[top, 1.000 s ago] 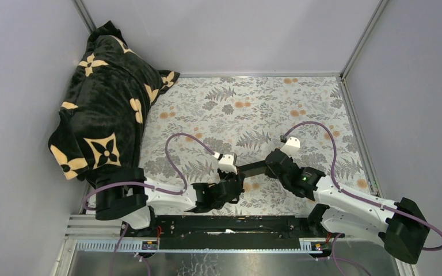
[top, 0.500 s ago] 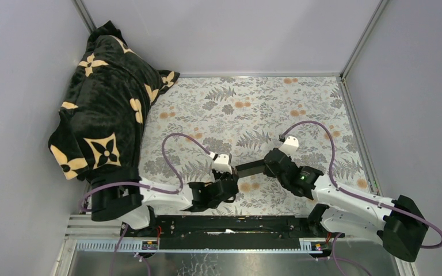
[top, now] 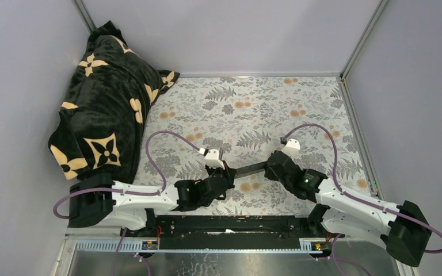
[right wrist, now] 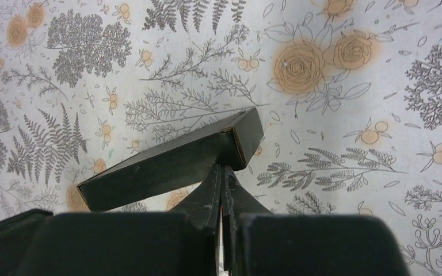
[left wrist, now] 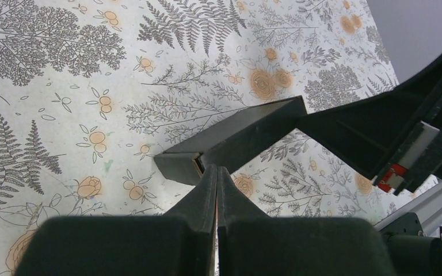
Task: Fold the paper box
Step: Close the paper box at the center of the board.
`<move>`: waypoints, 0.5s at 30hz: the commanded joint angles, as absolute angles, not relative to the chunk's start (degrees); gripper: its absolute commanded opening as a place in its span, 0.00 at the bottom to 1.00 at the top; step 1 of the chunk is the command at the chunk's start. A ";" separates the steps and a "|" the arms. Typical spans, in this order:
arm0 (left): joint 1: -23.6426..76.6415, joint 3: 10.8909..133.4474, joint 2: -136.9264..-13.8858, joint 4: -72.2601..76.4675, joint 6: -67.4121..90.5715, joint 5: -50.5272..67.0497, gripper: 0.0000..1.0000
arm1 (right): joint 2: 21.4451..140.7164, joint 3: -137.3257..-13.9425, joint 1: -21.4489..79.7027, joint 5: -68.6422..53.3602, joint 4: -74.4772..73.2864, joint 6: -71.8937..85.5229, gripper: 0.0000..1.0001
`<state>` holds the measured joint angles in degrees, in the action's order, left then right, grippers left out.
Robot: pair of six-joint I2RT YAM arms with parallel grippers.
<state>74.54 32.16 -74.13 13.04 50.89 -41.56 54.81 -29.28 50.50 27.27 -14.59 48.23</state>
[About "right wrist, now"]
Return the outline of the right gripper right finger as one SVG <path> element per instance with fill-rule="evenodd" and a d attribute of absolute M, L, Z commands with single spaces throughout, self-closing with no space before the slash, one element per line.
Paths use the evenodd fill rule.
<path fill-rule="evenodd" d="M 380 219 L 274 214 L 222 168 L 224 269 L 230 275 L 409 275 Z"/>

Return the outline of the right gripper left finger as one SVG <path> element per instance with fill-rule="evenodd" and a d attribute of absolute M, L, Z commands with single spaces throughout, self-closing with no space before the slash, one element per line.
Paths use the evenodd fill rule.
<path fill-rule="evenodd" d="M 34 235 L 17 275 L 218 275 L 222 167 L 168 212 L 64 213 Z"/>

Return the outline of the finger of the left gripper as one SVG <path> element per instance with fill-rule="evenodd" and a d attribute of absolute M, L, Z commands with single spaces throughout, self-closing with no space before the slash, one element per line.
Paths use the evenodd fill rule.
<path fill-rule="evenodd" d="M 15 275 L 37 229 L 54 214 L 31 209 L 0 221 L 0 275 Z"/>

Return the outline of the black paper box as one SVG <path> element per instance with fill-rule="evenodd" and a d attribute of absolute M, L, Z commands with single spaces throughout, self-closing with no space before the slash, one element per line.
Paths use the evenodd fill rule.
<path fill-rule="evenodd" d="M 215 164 L 244 170 L 264 136 L 258 110 L 242 110 L 146 149 L 81 182 L 93 212 L 112 210 L 201 182 Z"/>

